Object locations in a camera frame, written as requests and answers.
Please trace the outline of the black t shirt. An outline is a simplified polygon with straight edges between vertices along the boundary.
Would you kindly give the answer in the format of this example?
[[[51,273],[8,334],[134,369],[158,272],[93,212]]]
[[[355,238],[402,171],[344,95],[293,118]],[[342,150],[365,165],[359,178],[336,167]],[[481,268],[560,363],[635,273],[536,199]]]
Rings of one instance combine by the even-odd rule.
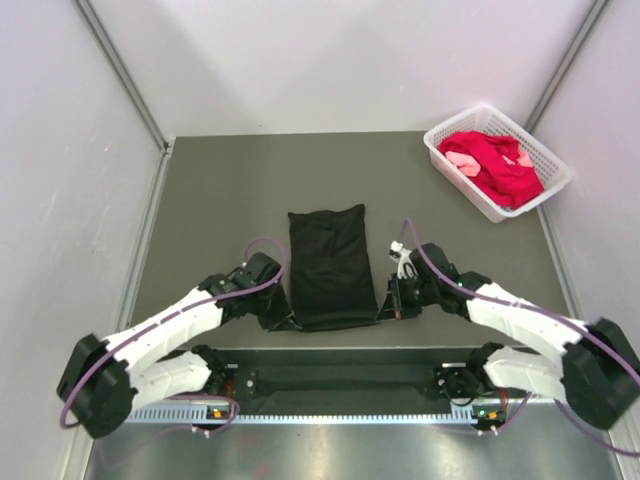
[[[289,291],[304,332],[375,324],[378,313],[365,232],[366,209],[288,214]]]

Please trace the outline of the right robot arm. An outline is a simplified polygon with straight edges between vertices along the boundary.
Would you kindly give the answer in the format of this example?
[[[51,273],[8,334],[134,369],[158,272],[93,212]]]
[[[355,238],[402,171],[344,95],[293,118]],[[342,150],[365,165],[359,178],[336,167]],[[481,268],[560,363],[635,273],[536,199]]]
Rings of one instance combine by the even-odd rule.
[[[397,270],[389,277],[379,320],[416,318],[437,305],[529,349],[489,342],[472,351],[462,386],[443,385],[442,392],[473,397],[518,389],[558,401],[600,430],[613,427],[638,401],[639,358],[615,322],[548,312],[486,276],[458,272],[433,243],[409,250],[394,241],[389,257]]]

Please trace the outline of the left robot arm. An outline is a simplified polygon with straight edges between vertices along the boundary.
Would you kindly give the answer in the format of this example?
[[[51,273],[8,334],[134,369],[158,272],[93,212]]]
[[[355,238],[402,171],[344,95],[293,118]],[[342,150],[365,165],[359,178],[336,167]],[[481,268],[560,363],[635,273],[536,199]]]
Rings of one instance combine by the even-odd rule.
[[[81,427],[100,439],[152,403],[198,391],[220,394],[227,374],[215,354],[204,347],[185,352],[179,347],[246,315],[268,325],[286,320],[284,271],[284,265],[257,252],[227,274],[206,277],[134,327],[79,339],[56,388],[63,403],[61,427]]]

